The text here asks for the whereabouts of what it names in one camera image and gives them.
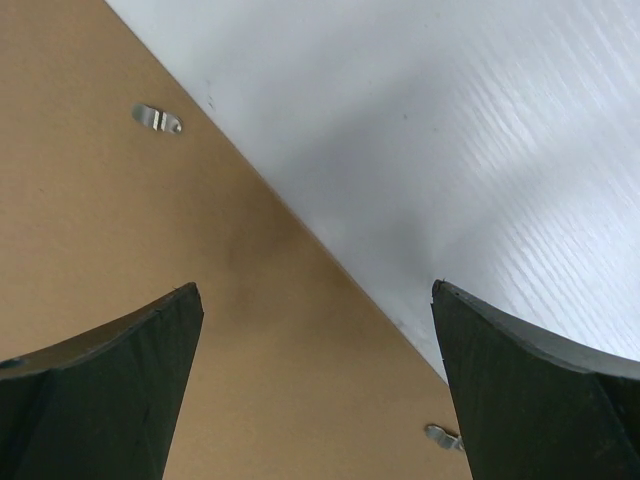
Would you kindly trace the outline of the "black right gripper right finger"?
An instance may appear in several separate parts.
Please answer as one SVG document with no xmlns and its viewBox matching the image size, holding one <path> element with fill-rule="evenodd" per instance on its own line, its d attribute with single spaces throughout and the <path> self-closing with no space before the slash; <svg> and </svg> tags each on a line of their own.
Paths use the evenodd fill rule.
<svg viewBox="0 0 640 480">
<path fill-rule="evenodd" d="M 638 478 L 638 362 L 443 280 L 431 308 L 473 478 Z"/>
</svg>

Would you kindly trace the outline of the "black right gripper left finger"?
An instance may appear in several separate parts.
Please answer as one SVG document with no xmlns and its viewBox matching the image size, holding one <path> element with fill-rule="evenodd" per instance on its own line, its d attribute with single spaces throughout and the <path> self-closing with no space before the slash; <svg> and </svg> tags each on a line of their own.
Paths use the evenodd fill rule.
<svg viewBox="0 0 640 480">
<path fill-rule="evenodd" d="M 187 283 L 2 361 L 2 478 L 162 478 L 203 318 Z"/>
</svg>

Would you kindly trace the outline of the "brown backing board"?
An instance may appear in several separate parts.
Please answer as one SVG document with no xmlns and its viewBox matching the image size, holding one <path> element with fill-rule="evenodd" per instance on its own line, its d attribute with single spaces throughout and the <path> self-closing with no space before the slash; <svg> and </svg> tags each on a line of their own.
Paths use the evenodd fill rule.
<svg viewBox="0 0 640 480">
<path fill-rule="evenodd" d="M 466 479 L 448 388 L 102 1 L 1 5 L 1 355 L 185 284 L 169 479 Z"/>
</svg>

